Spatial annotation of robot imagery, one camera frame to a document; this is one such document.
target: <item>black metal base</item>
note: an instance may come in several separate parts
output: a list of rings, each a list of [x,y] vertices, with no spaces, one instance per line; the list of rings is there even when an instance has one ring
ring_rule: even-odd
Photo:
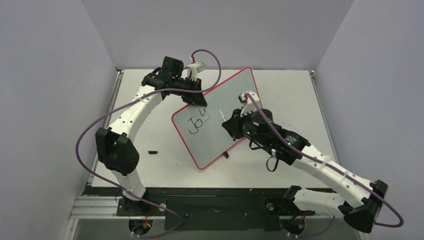
[[[283,201],[288,188],[147,188],[147,200],[161,204],[180,214],[184,224],[178,230],[236,231],[264,229],[280,231],[280,216],[293,216],[297,209]],[[333,192],[329,188],[315,191]],[[85,188],[85,195],[115,196],[116,187]],[[139,216],[119,201],[118,216]],[[165,229],[177,225],[180,220],[172,213],[155,208],[152,216],[165,215]]]

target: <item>white wall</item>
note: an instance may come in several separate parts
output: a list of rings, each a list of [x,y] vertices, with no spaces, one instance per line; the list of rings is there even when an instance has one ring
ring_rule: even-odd
[[[316,70],[342,165],[388,183],[402,228],[373,239],[424,239],[424,1],[356,0]],[[397,223],[383,207],[379,222]]]
[[[309,70],[354,0],[81,1],[121,69],[156,68],[164,55],[188,63],[205,48],[226,69]]]
[[[106,112],[115,77],[79,0],[1,1],[1,239],[61,239],[88,176],[75,142]],[[91,163],[93,134],[82,146]]]

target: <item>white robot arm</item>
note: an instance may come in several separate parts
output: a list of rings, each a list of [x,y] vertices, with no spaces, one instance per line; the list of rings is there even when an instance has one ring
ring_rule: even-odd
[[[190,70],[189,76],[182,79],[180,77],[183,62],[165,57],[162,67],[158,67],[144,77],[133,101],[158,89],[201,90],[202,80],[198,79],[198,73],[206,69],[205,64],[195,62],[188,65],[188,68]],[[169,94],[181,96],[184,102],[191,105],[207,106],[202,93],[159,92],[127,107],[116,121],[106,129],[99,128],[95,134],[99,161],[111,170],[120,185],[139,198],[145,195],[146,188],[136,170],[140,156],[133,145],[133,141],[149,114]],[[138,199],[132,197],[126,191],[123,192],[123,195],[126,199],[141,204]],[[142,209],[137,211],[136,208],[133,207],[132,210],[143,212]]]
[[[256,106],[259,106],[259,97],[254,92],[243,92],[238,98],[243,107],[235,109],[231,118],[222,123],[222,127],[227,130],[233,140],[247,137],[250,140],[250,147],[252,143],[258,146],[251,147],[251,149],[262,149],[276,159],[274,170],[277,168],[278,162],[283,161],[309,173],[335,192],[320,192],[300,186],[291,186],[283,200],[299,211],[315,211],[343,217],[353,228],[364,233],[371,232],[382,202],[349,178],[353,178],[382,198],[385,196],[388,186],[381,180],[372,182],[340,166],[331,160],[330,156],[321,153],[304,137],[276,124],[272,112],[268,109],[262,109],[265,117],[268,118],[265,120],[265,117],[261,116],[256,109]],[[268,123],[275,127],[288,145],[300,151],[302,155],[283,144]],[[318,161],[313,161],[303,154],[316,158]]]

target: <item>cable tie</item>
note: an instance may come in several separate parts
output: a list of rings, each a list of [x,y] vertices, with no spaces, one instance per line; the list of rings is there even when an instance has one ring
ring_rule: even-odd
[[[344,171],[344,174],[341,176],[340,181],[338,182],[339,185],[345,180],[348,173],[349,173],[349,170],[346,169],[346,171]]]
[[[330,158],[327,156],[324,156],[324,158],[322,159],[321,165],[318,167],[318,170],[321,172],[321,170],[326,167],[329,161],[330,161]]]

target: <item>whiteboard marker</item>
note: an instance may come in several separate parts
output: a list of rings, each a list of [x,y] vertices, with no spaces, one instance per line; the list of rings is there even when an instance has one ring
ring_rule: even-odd
[[[218,110],[219,110],[219,113],[221,114],[222,119],[224,120],[224,122],[226,122],[227,120],[225,119],[223,111],[221,111],[221,108],[218,108]]]

